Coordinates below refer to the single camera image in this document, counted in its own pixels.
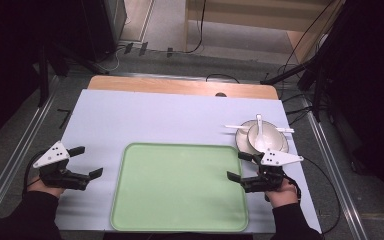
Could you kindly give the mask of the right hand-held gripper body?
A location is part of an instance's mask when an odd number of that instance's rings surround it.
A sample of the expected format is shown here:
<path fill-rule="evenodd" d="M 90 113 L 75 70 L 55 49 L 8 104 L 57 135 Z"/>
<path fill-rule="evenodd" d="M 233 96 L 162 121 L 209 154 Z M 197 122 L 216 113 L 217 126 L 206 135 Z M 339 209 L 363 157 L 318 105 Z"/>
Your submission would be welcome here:
<path fill-rule="evenodd" d="M 256 177 L 242 178 L 240 185 L 246 193 L 267 192 L 278 189 L 284 179 L 293 184 L 297 190 L 299 187 L 295 180 L 289 177 L 283 170 L 288 164 L 298 163 L 304 160 L 302 156 L 267 149 L 262 155 Z"/>

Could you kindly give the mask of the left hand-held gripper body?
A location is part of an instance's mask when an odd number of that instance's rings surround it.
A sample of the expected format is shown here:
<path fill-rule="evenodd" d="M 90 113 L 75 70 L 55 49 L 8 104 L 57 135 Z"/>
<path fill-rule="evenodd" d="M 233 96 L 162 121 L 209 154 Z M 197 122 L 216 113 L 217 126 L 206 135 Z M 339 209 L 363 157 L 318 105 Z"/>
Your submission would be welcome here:
<path fill-rule="evenodd" d="M 67 169 L 71 156 L 61 141 L 57 141 L 33 163 L 46 186 L 84 191 L 91 181 L 89 175 Z"/>

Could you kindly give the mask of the white soup spoon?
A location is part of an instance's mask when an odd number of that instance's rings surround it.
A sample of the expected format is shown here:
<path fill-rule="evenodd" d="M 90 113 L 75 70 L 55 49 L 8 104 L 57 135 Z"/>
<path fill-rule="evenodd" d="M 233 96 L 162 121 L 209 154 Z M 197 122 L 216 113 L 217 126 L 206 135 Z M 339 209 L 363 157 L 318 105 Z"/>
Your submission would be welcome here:
<path fill-rule="evenodd" d="M 257 120 L 257 135 L 255 139 L 255 148 L 259 152 L 264 152 L 266 150 L 265 147 L 265 142 L 264 142 L 264 136 L 263 136 L 263 121 L 262 121 L 262 116 L 260 114 L 256 115 L 256 120 Z"/>

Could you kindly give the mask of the white bowl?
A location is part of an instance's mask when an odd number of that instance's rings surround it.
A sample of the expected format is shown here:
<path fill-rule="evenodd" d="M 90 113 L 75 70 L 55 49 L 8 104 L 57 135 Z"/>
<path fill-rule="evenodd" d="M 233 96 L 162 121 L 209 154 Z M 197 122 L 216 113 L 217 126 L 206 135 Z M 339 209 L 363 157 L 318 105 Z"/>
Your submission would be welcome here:
<path fill-rule="evenodd" d="M 254 124 L 250 127 L 247 138 L 249 144 L 258 152 L 263 152 L 266 149 L 281 151 L 285 145 L 285 137 L 272 124 L 262 123 L 262 140 L 263 143 L 257 143 L 257 135 L 259 126 Z"/>

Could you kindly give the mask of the light green tray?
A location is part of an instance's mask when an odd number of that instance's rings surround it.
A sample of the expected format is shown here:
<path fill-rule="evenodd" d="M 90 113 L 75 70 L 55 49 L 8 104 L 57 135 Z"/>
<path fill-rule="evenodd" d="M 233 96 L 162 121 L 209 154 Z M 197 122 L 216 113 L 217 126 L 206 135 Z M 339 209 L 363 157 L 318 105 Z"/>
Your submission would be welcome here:
<path fill-rule="evenodd" d="M 132 143 L 124 151 L 111 225 L 126 232 L 240 232 L 248 225 L 231 146 Z"/>

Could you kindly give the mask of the person's left hand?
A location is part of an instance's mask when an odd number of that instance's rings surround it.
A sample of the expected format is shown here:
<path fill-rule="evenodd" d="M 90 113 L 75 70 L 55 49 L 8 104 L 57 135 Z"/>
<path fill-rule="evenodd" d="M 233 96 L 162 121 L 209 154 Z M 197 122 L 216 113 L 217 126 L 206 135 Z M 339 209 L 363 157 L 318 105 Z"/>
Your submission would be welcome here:
<path fill-rule="evenodd" d="M 44 192 L 50 195 L 53 195 L 56 198 L 60 198 L 61 195 L 65 192 L 63 188 L 54 188 L 46 186 L 40 178 L 34 179 L 31 183 L 28 184 L 27 191 L 37 191 Z"/>

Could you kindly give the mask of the person's right hand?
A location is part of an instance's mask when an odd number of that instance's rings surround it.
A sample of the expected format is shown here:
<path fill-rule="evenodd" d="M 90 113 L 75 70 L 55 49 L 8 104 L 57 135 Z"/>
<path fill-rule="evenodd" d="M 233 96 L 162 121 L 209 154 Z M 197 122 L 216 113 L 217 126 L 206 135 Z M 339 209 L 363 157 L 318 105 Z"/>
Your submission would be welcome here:
<path fill-rule="evenodd" d="M 273 208 L 298 202 L 297 189 L 287 179 L 283 180 L 282 185 L 278 189 L 267 191 L 265 195 L 268 197 Z"/>

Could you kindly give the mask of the black floor tape strip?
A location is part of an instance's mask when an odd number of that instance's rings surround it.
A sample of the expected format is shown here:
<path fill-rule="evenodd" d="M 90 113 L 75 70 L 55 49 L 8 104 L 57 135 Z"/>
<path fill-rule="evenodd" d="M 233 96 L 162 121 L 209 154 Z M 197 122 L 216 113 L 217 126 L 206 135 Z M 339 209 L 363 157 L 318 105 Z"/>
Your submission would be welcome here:
<path fill-rule="evenodd" d="M 59 125 L 59 129 L 62 129 L 65 126 L 65 124 L 67 123 L 68 119 L 70 118 L 72 110 L 70 110 L 70 109 L 57 109 L 57 111 L 65 114 L 61 124 Z"/>

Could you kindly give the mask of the black metal stand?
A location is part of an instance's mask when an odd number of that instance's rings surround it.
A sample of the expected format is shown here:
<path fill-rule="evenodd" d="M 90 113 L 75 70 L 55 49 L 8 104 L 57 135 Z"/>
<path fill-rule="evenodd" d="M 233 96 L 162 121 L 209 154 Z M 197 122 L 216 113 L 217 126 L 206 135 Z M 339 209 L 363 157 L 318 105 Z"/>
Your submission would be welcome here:
<path fill-rule="evenodd" d="M 48 63 L 46 57 L 45 46 L 42 45 L 39 48 L 39 89 L 40 89 L 40 99 L 38 106 L 42 107 L 45 105 L 49 97 L 49 81 L 48 81 Z"/>
<path fill-rule="evenodd" d="M 298 81 L 297 87 L 300 91 L 307 91 L 310 89 L 311 86 L 314 86 L 311 111 L 316 121 L 319 122 L 322 90 L 325 84 L 327 83 L 326 68 L 324 66 L 325 56 L 325 51 L 319 51 L 312 58 L 305 61 L 304 63 L 299 64 L 298 66 L 293 67 L 292 69 L 287 70 L 286 72 L 274 78 L 262 80 L 260 84 L 274 85 L 293 75 L 302 72 L 303 75 Z"/>

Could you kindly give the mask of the wooden table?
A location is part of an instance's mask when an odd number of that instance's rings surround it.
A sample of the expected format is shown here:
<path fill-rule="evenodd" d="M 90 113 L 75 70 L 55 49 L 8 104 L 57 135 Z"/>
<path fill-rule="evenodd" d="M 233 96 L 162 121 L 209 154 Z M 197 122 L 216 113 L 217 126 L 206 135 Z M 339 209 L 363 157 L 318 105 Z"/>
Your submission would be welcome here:
<path fill-rule="evenodd" d="M 88 90 L 118 90 L 130 92 L 222 96 L 277 100 L 274 87 L 238 83 L 174 80 L 153 77 L 94 76 Z"/>

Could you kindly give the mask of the dark cabinet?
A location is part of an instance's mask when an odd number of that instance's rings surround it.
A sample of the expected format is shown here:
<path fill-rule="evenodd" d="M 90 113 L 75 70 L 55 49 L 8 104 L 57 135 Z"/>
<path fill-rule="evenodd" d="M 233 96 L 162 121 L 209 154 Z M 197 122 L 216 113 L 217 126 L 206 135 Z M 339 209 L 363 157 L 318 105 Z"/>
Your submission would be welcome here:
<path fill-rule="evenodd" d="M 102 61 L 116 51 L 127 20 L 124 0 L 81 0 L 86 23 L 85 57 Z"/>

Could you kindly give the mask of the wooden steps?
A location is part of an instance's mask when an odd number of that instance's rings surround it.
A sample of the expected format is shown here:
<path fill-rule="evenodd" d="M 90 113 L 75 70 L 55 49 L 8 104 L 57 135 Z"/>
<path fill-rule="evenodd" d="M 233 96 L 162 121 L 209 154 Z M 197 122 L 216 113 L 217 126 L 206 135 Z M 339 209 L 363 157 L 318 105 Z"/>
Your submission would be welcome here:
<path fill-rule="evenodd" d="M 316 42 L 329 31 L 345 0 L 186 0 L 186 19 L 205 7 L 204 19 L 252 27 L 286 30 L 297 60 L 310 58 Z"/>

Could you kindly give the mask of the metal floor rail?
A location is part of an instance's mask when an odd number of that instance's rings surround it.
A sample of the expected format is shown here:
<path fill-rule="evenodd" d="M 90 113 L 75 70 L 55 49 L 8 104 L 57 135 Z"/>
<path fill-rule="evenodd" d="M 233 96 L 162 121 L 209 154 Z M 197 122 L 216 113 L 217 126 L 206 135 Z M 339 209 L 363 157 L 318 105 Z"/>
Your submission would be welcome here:
<path fill-rule="evenodd" d="M 326 165 L 330 180 L 332 181 L 333 187 L 337 194 L 340 212 L 345 217 L 345 220 L 349 226 L 353 239 L 369 240 L 366 234 L 365 228 L 363 226 L 361 217 L 348 191 L 346 183 L 336 163 L 336 159 L 326 139 L 326 136 L 322 129 L 321 124 L 313 116 L 312 112 L 308 113 L 308 120 L 312 129 L 313 135 L 317 141 L 318 147 L 321 151 L 322 159 Z"/>
<path fill-rule="evenodd" d="M 16 145 L 9 160 L 7 161 L 2 173 L 0 174 L 0 203 L 2 202 L 10 183 L 21 166 L 22 160 L 30 148 L 36 134 L 41 127 L 49 109 L 54 101 L 56 91 L 60 85 L 58 76 L 54 76 L 50 81 L 49 98 L 41 107 L 34 112 L 32 119 L 24 131 L 21 140 Z"/>

